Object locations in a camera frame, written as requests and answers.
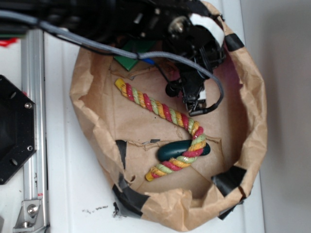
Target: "multicolored rope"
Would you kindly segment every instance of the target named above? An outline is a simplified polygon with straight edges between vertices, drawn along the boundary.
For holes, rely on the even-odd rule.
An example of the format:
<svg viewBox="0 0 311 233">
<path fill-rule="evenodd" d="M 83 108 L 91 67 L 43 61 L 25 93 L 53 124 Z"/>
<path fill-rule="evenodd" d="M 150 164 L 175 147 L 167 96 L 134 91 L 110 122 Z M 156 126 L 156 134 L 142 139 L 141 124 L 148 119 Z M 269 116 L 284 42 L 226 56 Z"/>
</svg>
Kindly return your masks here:
<svg viewBox="0 0 311 233">
<path fill-rule="evenodd" d="M 115 85 L 121 91 L 122 95 L 127 97 L 130 101 L 139 104 L 143 108 L 147 108 L 149 111 L 154 112 L 161 118 L 167 119 L 175 125 L 185 128 L 192 135 L 191 145 L 186 152 L 176 159 L 171 158 L 169 161 L 164 161 L 161 164 L 153 166 L 146 174 L 146 180 L 152 181 L 155 178 L 171 174 L 174 171 L 179 171 L 196 161 L 197 157 L 202 154 L 203 148 L 206 145 L 206 135 L 203 133 L 204 130 L 199 122 L 148 97 L 147 94 L 136 90 L 136 88 L 125 83 L 122 79 L 117 79 Z"/>
</svg>

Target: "paper bag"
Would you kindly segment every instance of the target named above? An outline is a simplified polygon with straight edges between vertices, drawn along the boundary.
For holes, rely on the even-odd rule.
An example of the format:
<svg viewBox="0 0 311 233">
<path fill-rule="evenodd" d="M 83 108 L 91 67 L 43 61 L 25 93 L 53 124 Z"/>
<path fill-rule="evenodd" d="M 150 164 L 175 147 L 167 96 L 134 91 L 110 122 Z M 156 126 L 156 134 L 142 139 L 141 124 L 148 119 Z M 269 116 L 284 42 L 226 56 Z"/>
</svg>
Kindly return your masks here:
<svg viewBox="0 0 311 233">
<path fill-rule="evenodd" d="M 207 7 L 225 32 L 227 58 L 214 70 L 224 86 L 225 98 L 217 110 L 193 117 L 204 128 L 211 152 L 190 167 L 152 182 L 144 178 L 158 163 L 159 147 L 191 139 L 183 128 L 129 101 L 114 86 L 122 77 L 137 90 L 187 114 L 180 97 L 165 94 L 167 83 L 156 67 L 139 62 L 127 72 L 113 57 L 81 49 L 70 90 L 81 129 L 122 214 L 178 231 L 192 230 L 248 197 L 267 146 L 263 79 L 218 10 L 210 4 Z M 171 78 L 174 65 L 163 59 L 158 62 Z M 217 85 L 208 80 L 205 88 L 208 103 L 215 103 Z"/>
</svg>

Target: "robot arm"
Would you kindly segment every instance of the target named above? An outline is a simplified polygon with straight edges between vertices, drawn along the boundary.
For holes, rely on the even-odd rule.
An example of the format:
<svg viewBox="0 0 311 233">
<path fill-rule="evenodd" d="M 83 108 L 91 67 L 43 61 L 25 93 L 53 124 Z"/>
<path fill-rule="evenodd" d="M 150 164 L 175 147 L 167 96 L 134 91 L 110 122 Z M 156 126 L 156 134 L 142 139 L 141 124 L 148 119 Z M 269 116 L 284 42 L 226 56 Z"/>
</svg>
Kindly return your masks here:
<svg viewBox="0 0 311 233">
<path fill-rule="evenodd" d="M 163 51 L 190 59 L 211 73 L 225 59 L 224 32 L 199 0 L 1 0 L 0 10 L 32 16 L 103 44 L 119 36 L 162 40 Z M 25 34 L 28 29 L 27 24 L 0 16 L 2 37 Z M 217 108 L 222 96 L 206 108 L 208 76 L 179 62 L 176 66 L 180 79 L 168 83 L 167 94 L 173 97 L 181 91 L 190 116 Z"/>
</svg>

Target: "gray cable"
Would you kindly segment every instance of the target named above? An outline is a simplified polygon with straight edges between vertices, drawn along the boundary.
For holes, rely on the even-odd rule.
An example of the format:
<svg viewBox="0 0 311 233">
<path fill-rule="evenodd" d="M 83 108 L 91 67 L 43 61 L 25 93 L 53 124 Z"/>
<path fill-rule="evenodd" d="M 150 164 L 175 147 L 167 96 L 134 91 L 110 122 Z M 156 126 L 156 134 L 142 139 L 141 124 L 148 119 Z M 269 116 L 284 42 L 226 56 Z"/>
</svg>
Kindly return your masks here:
<svg viewBox="0 0 311 233">
<path fill-rule="evenodd" d="M 4 18 L 4 19 L 10 19 L 10 20 L 14 20 L 14 21 L 18 21 L 18 22 L 23 22 L 26 23 L 28 25 L 32 25 L 32 26 L 37 26 L 45 31 L 47 31 L 48 33 L 51 34 L 58 34 L 61 35 L 69 40 L 73 40 L 76 41 L 80 44 L 84 44 L 87 46 L 91 46 L 94 47 L 96 49 L 100 49 L 100 50 L 105 50 L 111 53 L 115 53 L 117 55 L 120 56 L 124 56 L 124 57 L 128 57 L 128 58 L 132 58 L 132 59 L 147 59 L 147 58 L 155 58 L 155 57 L 163 57 L 163 58 L 167 58 L 167 59 L 171 59 L 177 62 L 181 62 L 185 65 L 188 65 L 198 71 L 200 71 L 201 73 L 205 74 L 206 76 L 210 77 L 211 79 L 213 79 L 215 81 L 215 83 L 218 85 L 218 88 L 220 90 L 220 97 L 217 101 L 217 105 L 222 101 L 223 97 L 224 97 L 224 89 L 222 87 L 222 84 L 220 82 L 220 80 L 213 75 L 212 73 L 210 73 L 207 69 L 201 67 L 200 65 L 198 65 L 197 63 L 176 55 L 176 54 L 172 54 L 169 52 L 163 52 L 163 51 L 154 51 L 154 52 L 146 52 L 146 53 L 133 53 L 133 52 L 127 52 L 109 45 L 105 45 L 105 44 L 101 44 L 99 42 L 87 39 L 85 37 L 79 36 L 77 34 L 71 33 L 69 31 L 65 31 L 61 28 L 58 28 L 54 25 L 51 25 L 48 22 L 45 21 L 40 21 L 38 20 L 36 17 L 32 17 L 32 16 L 27 16 L 24 14 L 20 14 L 20 13 L 15 13 L 15 12 L 11 12 L 11 11 L 5 11 L 5 10 L 0 10 L 0 18 Z"/>
</svg>

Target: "screw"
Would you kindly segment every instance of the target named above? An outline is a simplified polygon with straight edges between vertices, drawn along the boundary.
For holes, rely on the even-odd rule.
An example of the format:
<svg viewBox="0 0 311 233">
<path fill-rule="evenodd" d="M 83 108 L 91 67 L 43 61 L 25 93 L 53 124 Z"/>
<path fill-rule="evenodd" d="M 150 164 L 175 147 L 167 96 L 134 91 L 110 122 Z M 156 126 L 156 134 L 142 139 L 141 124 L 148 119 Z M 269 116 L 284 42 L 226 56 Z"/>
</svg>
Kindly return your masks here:
<svg viewBox="0 0 311 233">
<path fill-rule="evenodd" d="M 35 215 L 37 212 L 38 212 L 38 207 L 34 204 L 31 204 L 27 207 L 27 212 L 30 214 L 30 215 Z"/>
<path fill-rule="evenodd" d="M 155 14 L 159 15 L 161 13 L 161 10 L 159 8 L 155 8 Z"/>
<path fill-rule="evenodd" d="M 31 109 L 33 107 L 33 105 L 31 103 L 25 103 L 25 108 L 27 109 Z"/>
<path fill-rule="evenodd" d="M 22 228 L 28 228 L 28 227 L 30 227 L 29 221 L 22 222 L 21 227 L 22 227 Z"/>
<path fill-rule="evenodd" d="M 182 33 L 184 31 L 184 25 L 182 22 L 177 22 L 174 27 L 175 30 L 179 33 Z"/>
</svg>

